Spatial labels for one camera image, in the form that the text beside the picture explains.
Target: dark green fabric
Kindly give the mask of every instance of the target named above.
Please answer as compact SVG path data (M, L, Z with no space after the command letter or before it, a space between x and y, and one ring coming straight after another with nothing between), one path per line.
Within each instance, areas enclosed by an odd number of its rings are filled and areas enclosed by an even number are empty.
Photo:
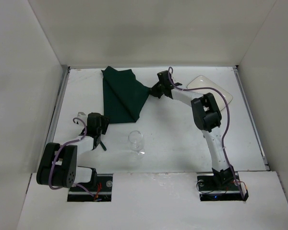
M131 69L117 71L108 66L102 74L104 115L110 118L110 124L136 122L148 98L149 88L136 80Z

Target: white wall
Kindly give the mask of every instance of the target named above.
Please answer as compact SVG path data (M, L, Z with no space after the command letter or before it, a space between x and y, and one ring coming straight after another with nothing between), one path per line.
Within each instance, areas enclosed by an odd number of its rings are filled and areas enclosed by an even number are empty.
M237 65L275 0L29 0L61 63Z
M288 0L278 0L239 65L272 170L288 199Z
M0 230L17 226L61 74L27 0L0 0Z

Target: transparent cup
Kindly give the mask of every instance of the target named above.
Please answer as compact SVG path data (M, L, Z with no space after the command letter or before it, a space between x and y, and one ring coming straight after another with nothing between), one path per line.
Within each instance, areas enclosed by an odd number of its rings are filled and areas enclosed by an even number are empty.
M131 153L137 159L141 159L145 155L144 138L140 131L132 131L128 136Z

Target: white floor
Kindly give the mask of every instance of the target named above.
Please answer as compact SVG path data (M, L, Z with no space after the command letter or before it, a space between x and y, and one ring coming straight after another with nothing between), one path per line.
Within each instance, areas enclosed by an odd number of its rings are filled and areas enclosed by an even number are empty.
M241 201L201 202L195 173L118 173L112 201L66 202L33 174L18 230L288 230L288 204L276 172L240 172Z
M167 67L132 68L138 81L152 87L157 73ZM236 171L264 171L265 165L232 67L174 67L174 78L187 86L204 75L228 91L230 128L225 138L228 157ZM64 95L54 142L64 143L82 130L72 119L79 111L103 114L102 73L100 69L72 69ZM226 126L226 111L222 111ZM127 143L133 130L143 133L146 154L134 160ZM211 158L205 139L194 124L192 110L185 104L162 96L149 96L140 119L133 124L110 125L102 141L107 147L81 155L78 164L95 167L98 173L209 172Z

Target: folded cloth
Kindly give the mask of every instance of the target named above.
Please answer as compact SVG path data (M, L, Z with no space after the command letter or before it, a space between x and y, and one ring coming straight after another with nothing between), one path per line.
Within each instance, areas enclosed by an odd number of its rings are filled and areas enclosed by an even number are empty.
M149 88L136 80L131 69L117 71L108 66L102 74L104 116L110 118L110 124L136 122L148 98Z

